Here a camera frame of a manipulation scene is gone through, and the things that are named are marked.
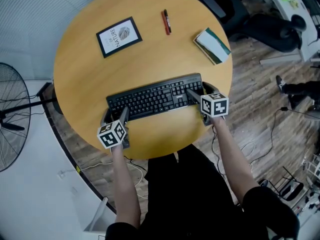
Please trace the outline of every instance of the spacebar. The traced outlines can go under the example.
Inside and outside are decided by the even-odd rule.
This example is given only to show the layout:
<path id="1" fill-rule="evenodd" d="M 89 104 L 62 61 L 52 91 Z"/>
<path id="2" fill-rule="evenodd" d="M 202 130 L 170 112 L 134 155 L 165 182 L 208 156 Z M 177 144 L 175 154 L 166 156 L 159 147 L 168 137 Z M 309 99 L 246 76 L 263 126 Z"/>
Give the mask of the spacebar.
<path id="1" fill-rule="evenodd" d="M 149 110 L 149 111 L 146 111 L 146 112 L 143 112 L 143 113 L 133 114 L 133 115 L 130 115 L 130 119 L 133 120 L 133 119 L 137 119 L 137 118 L 143 118 L 143 117 L 149 116 L 149 115 L 151 115 L 153 113 L 154 113 L 153 110 Z"/>

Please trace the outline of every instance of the forearm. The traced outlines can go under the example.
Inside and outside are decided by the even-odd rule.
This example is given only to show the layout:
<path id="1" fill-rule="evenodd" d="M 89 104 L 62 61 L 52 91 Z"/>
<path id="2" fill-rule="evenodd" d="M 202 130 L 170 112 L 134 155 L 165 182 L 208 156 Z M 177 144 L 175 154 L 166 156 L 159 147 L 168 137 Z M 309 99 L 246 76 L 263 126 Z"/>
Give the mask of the forearm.
<path id="1" fill-rule="evenodd" d="M 226 177 L 235 196 L 242 203 L 248 190 L 258 187 L 251 173 L 251 167 L 231 135 L 222 117 L 214 119 L 221 159 Z"/>
<path id="2" fill-rule="evenodd" d="M 112 150 L 114 173 L 114 202 L 116 222 L 125 222 L 138 228 L 140 226 L 141 210 L 135 185 L 130 177 L 122 147 Z"/>

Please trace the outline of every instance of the white desk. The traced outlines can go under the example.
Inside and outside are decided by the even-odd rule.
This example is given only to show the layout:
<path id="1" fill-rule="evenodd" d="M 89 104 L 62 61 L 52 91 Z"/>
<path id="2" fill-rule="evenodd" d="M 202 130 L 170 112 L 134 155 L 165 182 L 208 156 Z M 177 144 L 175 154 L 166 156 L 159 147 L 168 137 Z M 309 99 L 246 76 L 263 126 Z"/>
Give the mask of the white desk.
<path id="1" fill-rule="evenodd" d="M 314 25 L 314 22 L 308 10 L 306 9 L 306 6 L 302 2 L 302 0 L 296 0 L 296 1 L 299 3 L 299 6 L 298 8 L 294 9 L 291 7 L 288 1 L 273 0 L 278 10 L 280 11 L 282 17 L 285 20 L 290 21 L 292 15 L 294 14 L 301 16 L 305 20 L 306 30 L 302 33 L 301 49 L 296 51 L 295 54 L 285 53 L 284 56 L 281 56 L 281 57 L 261 60 L 260 61 L 261 64 L 285 62 L 285 61 L 300 61 L 300 60 L 303 60 L 304 62 L 306 62 L 314 54 L 316 54 L 318 50 L 320 50 L 320 40 L 312 43 L 313 41 L 317 40 L 317 37 L 318 37 L 318 33 Z"/>

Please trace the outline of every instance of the fan grille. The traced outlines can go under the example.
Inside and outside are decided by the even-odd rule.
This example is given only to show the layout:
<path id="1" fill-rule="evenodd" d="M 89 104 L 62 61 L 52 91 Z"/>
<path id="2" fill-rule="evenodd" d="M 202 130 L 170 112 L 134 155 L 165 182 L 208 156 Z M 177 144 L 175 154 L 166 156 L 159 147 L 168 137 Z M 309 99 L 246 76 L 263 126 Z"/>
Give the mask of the fan grille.
<path id="1" fill-rule="evenodd" d="M 21 75 L 10 65 L 0 63 L 0 111 L 30 103 L 29 92 Z M 4 123 L 24 127 L 13 131 L 0 129 L 0 171 L 8 168 L 20 155 L 27 139 L 31 108 L 6 114 Z"/>

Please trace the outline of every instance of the round wooden table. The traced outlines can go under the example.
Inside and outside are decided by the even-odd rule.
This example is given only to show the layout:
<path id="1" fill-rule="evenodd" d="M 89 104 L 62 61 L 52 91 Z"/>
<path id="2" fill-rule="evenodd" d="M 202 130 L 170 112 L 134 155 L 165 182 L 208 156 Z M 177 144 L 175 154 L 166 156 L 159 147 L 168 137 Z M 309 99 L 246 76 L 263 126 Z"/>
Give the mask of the round wooden table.
<path id="1" fill-rule="evenodd" d="M 171 35 L 165 32 L 164 9 Z M 131 16 L 143 41 L 104 58 L 96 33 Z M 109 153 L 97 130 L 111 94 L 191 73 L 228 94 L 232 56 L 213 65 L 193 43 L 207 27 L 230 48 L 222 26 L 198 0 L 94 0 L 73 19 L 55 57 L 54 87 L 66 120 L 85 141 Z M 176 152 L 208 129 L 195 105 L 129 121 L 127 127 L 130 148 L 124 154 L 132 159 Z"/>

